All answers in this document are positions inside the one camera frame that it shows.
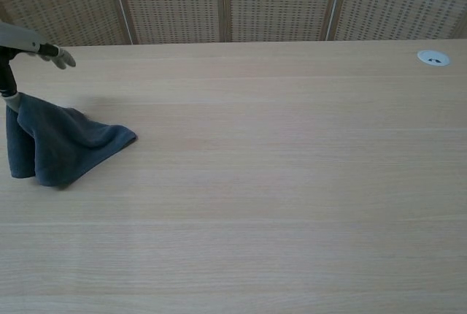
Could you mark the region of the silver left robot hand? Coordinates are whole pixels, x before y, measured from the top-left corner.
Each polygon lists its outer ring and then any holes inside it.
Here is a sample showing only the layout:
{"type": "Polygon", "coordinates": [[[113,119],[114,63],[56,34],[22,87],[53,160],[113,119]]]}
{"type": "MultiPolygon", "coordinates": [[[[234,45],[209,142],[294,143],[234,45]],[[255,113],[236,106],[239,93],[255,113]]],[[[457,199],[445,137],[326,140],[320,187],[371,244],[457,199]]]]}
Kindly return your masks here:
{"type": "Polygon", "coordinates": [[[2,21],[1,97],[15,112],[20,108],[21,95],[9,63],[19,53],[38,55],[44,61],[52,61],[59,69],[76,66],[76,61],[67,50],[48,42],[36,31],[2,21]]]}

